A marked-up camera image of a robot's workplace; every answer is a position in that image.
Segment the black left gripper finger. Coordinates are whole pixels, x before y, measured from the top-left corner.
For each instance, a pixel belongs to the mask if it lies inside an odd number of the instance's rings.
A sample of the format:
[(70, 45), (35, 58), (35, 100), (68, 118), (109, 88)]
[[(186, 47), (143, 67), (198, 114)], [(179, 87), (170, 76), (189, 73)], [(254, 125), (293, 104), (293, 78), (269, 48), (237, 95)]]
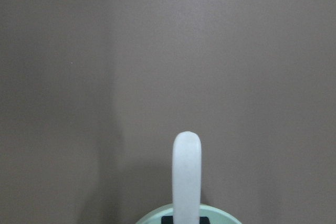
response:
[(199, 220), (199, 224), (210, 224), (210, 220), (207, 216), (201, 216)]

